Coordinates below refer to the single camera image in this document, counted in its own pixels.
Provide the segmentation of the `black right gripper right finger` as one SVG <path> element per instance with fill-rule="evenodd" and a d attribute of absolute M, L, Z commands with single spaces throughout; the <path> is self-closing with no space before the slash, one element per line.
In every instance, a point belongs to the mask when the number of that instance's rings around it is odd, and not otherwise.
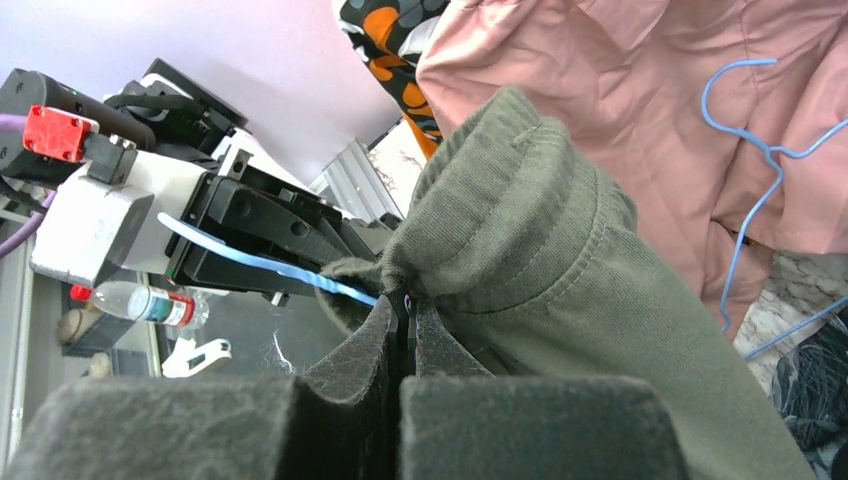
<path fill-rule="evenodd" d="M 494 376 L 435 307 L 409 319 L 415 372 L 400 386 L 403 479 L 685 479 L 670 416 L 622 377 Z"/>

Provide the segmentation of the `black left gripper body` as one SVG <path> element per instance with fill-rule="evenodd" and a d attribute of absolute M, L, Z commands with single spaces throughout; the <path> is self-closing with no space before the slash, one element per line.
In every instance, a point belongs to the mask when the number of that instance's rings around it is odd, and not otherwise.
<path fill-rule="evenodd" d="M 180 217 L 173 217 L 243 252 L 314 273 L 345 258 L 375 261 L 400 225 L 393 213 L 347 218 L 318 195 L 250 165 L 251 154 L 231 148 L 218 173 L 206 173 Z M 228 260 L 172 232 L 165 276 L 186 287 L 312 296 L 319 290 L 274 272 Z M 376 298 L 374 289 L 350 285 Z"/>

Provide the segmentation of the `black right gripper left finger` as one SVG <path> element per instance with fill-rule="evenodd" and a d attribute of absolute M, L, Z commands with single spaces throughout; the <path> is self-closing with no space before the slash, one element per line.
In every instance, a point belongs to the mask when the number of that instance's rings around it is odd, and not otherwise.
<path fill-rule="evenodd" d="M 396 319 L 378 300 L 304 375 L 82 378 L 39 408 L 8 479 L 388 479 Z"/>

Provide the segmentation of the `olive green shorts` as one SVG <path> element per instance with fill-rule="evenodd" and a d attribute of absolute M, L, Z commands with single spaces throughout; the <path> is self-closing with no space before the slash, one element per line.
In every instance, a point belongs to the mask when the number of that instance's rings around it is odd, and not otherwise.
<path fill-rule="evenodd" d="M 381 257 L 322 273 L 433 300 L 495 370 L 647 381 L 696 479 L 812 478 L 755 376 L 636 224 L 564 125 L 504 87 L 427 163 Z"/>

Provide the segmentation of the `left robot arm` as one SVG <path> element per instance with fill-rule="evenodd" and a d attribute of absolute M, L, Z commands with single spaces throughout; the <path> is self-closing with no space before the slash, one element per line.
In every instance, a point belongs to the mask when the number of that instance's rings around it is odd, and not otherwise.
<path fill-rule="evenodd" d="M 95 287 L 119 270 L 173 283 L 311 296 L 281 262 L 318 273 L 377 259 L 400 220 L 358 219 L 274 161 L 237 110 L 161 59 L 118 93 L 95 99 L 45 73 L 15 69 L 1 87 L 1 179 L 50 189 L 50 205 L 5 187 L 36 211 L 30 264 Z M 266 261 L 253 266 L 250 257 Z"/>

